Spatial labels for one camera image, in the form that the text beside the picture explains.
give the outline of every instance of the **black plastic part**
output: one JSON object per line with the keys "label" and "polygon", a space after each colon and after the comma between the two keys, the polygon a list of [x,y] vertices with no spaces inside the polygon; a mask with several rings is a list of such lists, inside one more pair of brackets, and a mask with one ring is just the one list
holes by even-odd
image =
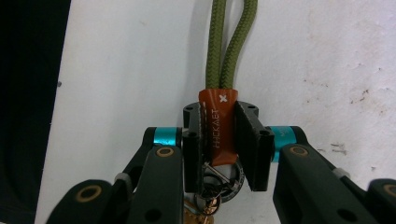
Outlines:
{"label": "black plastic part", "polygon": [[153,148],[137,185],[126,223],[182,223],[182,155],[178,147],[168,157],[160,157]]}
{"label": "black plastic part", "polygon": [[280,151],[273,199],[282,224],[377,223],[319,153],[305,145]]}
{"label": "black plastic part", "polygon": [[[146,163],[147,155],[154,147],[153,142],[155,130],[156,127],[150,127],[146,129],[143,136],[142,146],[140,146],[140,148],[136,151],[125,169],[122,171],[123,173],[128,174],[129,177],[131,177],[133,189],[137,186],[143,166]],[[121,204],[122,207],[128,207],[124,204],[128,203],[128,195],[125,183],[123,181],[117,180],[116,183],[114,183],[113,192],[113,197],[117,204]]]}
{"label": "black plastic part", "polygon": [[366,193],[366,207],[380,223],[396,222],[396,180],[377,179]]}
{"label": "black plastic part", "polygon": [[266,191],[272,158],[274,133],[259,121],[259,108],[237,101],[235,104],[235,149],[247,182],[253,191]]}
{"label": "black plastic part", "polygon": [[[78,193],[86,187],[98,186],[100,194],[88,202],[78,201]],[[79,194],[82,198],[89,198],[94,194],[87,190],[88,195]],[[115,206],[111,200],[111,185],[103,180],[86,180],[71,188],[52,211],[48,224],[69,223],[112,223],[115,216]]]}
{"label": "black plastic part", "polygon": [[199,103],[187,105],[183,108],[184,128],[182,134],[184,158],[184,190],[201,194],[203,183],[203,148],[204,133],[202,127],[201,106]]}

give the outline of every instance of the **white wall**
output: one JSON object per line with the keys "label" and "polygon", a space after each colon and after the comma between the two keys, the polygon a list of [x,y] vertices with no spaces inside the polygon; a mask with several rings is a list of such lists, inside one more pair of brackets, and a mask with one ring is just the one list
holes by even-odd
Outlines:
{"label": "white wall", "polygon": [[[242,0],[228,1],[228,39]],[[112,181],[148,126],[181,126],[205,85],[211,1],[73,1],[36,223],[77,183]],[[396,178],[396,1],[259,1],[235,88],[264,125],[301,126],[366,189]],[[270,186],[275,184],[273,165]],[[277,223],[272,188],[216,223]]]}

